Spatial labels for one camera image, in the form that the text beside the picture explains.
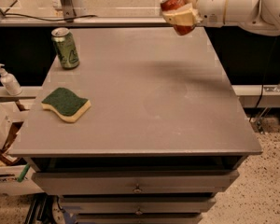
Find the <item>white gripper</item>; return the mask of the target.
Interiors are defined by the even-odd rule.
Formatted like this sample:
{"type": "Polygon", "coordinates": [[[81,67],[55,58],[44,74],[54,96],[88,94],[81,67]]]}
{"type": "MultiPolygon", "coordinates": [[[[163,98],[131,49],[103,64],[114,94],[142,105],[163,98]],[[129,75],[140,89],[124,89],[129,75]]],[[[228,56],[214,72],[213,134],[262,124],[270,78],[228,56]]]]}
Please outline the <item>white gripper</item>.
{"type": "Polygon", "coordinates": [[[222,27],[227,0],[184,0],[184,6],[163,11],[165,21],[172,25],[194,26],[200,23],[204,27],[222,27]]]}

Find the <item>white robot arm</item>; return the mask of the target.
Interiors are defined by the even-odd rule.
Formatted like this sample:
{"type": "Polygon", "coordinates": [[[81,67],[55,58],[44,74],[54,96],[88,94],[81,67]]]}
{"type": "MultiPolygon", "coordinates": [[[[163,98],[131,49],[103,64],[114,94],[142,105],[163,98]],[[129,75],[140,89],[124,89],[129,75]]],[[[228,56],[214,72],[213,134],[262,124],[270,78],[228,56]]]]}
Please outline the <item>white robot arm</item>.
{"type": "Polygon", "coordinates": [[[161,14],[174,27],[238,26],[258,35],[280,35],[280,0],[160,0],[161,14]]]}

